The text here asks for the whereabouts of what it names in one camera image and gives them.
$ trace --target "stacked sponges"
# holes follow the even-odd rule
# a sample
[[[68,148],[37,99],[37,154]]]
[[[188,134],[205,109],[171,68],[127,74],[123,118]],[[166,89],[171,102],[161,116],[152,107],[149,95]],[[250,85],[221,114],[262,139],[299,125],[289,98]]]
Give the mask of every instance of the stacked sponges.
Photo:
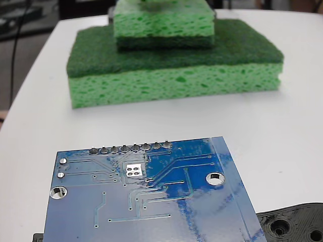
[[[74,108],[279,86],[282,53],[240,20],[214,21],[204,0],[119,0],[114,22],[78,33]]]

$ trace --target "mounting hole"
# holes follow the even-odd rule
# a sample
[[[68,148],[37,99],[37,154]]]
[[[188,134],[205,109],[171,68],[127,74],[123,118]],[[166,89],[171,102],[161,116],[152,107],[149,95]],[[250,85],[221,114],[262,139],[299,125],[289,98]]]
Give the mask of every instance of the mounting hole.
[[[224,183],[225,177],[221,173],[210,173],[206,176],[206,181],[210,185],[218,186]]]
[[[311,240],[313,241],[322,241],[323,239],[323,234],[321,233],[321,231],[318,230],[314,230],[311,235],[310,235]]]
[[[67,194],[67,189],[64,187],[55,187],[52,188],[49,196],[53,199],[62,199],[66,196]]]
[[[290,226],[288,222],[278,219],[271,224],[271,230],[275,235],[283,236],[289,232]]]

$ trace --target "white tabletop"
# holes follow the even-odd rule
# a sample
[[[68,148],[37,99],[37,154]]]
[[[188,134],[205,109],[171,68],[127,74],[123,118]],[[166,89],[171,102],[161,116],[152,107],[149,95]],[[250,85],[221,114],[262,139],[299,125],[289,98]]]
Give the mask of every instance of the white tabletop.
[[[323,202],[323,16],[219,11],[285,55],[279,91],[71,109],[76,33],[107,16],[59,22],[0,131],[0,241],[43,232],[56,152],[224,136],[256,212]]]

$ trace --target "scrubbing pad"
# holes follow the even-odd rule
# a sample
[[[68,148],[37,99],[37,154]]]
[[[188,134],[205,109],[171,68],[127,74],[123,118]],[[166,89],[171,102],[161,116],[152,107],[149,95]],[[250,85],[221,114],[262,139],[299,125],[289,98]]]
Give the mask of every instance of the scrubbing pad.
[[[190,66],[282,63],[282,53],[264,36],[240,20],[216,21],[216,47],[129,51],[119,53],[113,27],[80,31],[67,65],[69,77],[101,75],[137,70]]]
[[[211,50],[125,53],[112,26],[79,32],[67,68],[73,107],[278,88],[273,44],[239,20],[217,20],[216,32]]]
[[[201,0],[119,0],[114,33],[118,48],[210,48],[214,43],[214,11]]]

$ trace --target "circuit board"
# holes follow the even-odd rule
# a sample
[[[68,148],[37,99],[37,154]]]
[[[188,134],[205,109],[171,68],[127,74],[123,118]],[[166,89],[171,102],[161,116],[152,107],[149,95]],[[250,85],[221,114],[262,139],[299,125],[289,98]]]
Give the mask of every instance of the circuit board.
[[[58,152],[44,242],[263,241],[222,137]]]

